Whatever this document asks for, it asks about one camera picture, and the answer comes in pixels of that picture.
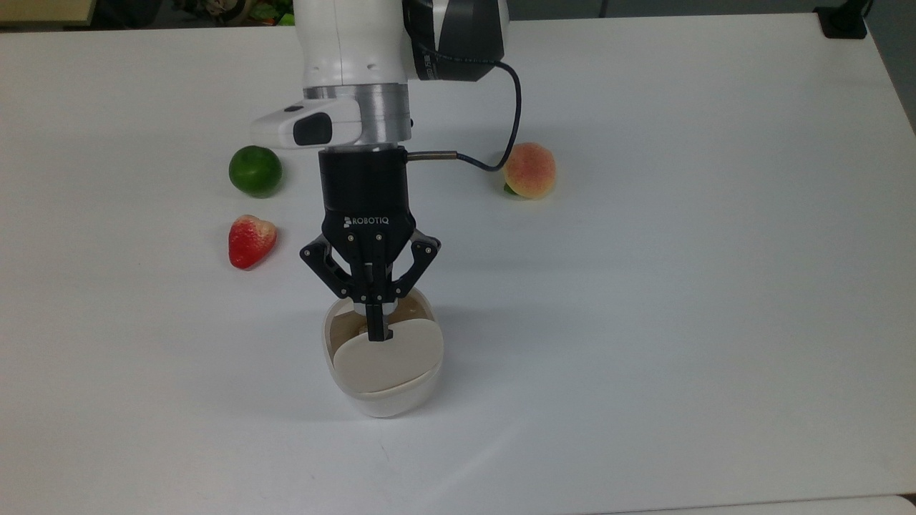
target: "table surface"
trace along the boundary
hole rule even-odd
[[[300,98],[292,28],[0,34],[0,499],[17,515],[538,515],[916,490],[916,138],[814,15],[513,23],[556,190],[411,165],[442,383],[360,415],[284,189],[226,178]],[[492,157],[511,83],[411,86],[411,150]],[[258,268],[240,214],[280,227]]]
[[[95,0],[3,0],[0,25],[89,25]]]

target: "white bowl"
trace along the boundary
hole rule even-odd
[[[442,368],[442,330],[429,301],[412,290],[389,315],[394,336],[370,342],[365,317],[353,302],[334,303],[324,317],[324,357],[331,377],[356,408],[372,417],[392,417],[423,403],[435,390]]]

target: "red strawberry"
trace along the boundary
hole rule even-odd
[[[251,268],[277,243],[277,228],[250,214],[239,216],[229,229],[229,261],[236,268]]]

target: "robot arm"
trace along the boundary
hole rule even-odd
[[[409,209],[411,159],[399,145],[411,136],[407,81],[486,75],[503,56],[506,2],[295,0],[295,11],[304,98],[256,120],[252,139],[264,147],[323,148],[322,234],[300,256],[334,294],[353,300],[369,339],[384,341],[392,336],[387,316],[441,245],[417,230]],[[408,243],[413,266],[393,279],[392,264]]]

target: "lime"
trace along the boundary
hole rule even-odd
[[[236,188],[253,197],[270,196],[282,176],[280,159],[269,148],[249,145],[235,152],[229,162],[229,180]]]

